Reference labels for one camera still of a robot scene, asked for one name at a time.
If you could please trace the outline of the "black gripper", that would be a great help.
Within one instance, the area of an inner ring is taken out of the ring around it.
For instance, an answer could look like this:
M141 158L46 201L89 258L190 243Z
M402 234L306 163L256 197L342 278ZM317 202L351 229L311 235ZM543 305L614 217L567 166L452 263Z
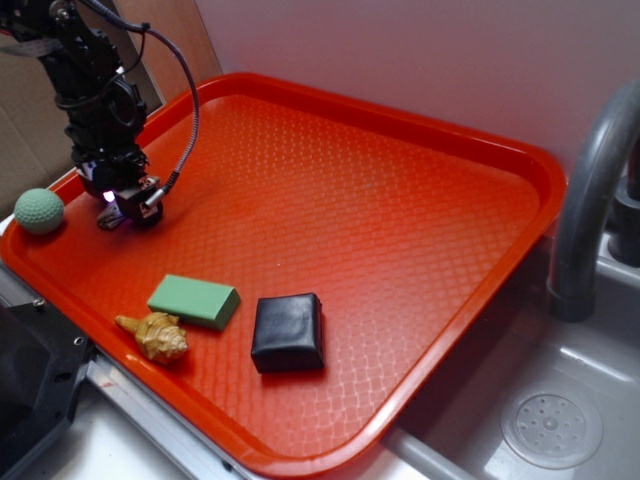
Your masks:
M161 202L146 206L159 190L159 178L147 174L147 164L140 149L114 155L74 150L75 169L86 192L104 204L103 210L117 204L126 220L141 228L156 225L163 215Z

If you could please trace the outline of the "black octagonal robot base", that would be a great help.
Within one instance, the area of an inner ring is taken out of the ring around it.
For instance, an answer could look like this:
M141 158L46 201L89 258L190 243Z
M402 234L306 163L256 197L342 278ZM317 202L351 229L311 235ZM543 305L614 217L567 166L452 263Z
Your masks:
M17 478L72 425L89 337L38 298L1 308L1 477Z

